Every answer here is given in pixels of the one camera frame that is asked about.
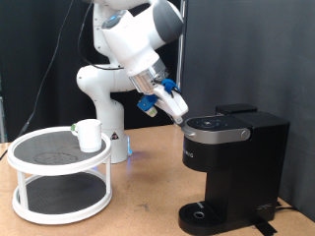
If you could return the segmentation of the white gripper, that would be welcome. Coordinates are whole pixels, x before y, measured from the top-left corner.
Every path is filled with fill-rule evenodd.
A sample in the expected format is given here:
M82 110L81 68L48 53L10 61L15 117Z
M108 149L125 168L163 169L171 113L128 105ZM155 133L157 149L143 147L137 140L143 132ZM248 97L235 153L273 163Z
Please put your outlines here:
M167 92L162 85L154 88L154 94L157 96L156 106L169 114L174 124L182 125L182 116L188 112L188 105L182 96L176 91Z

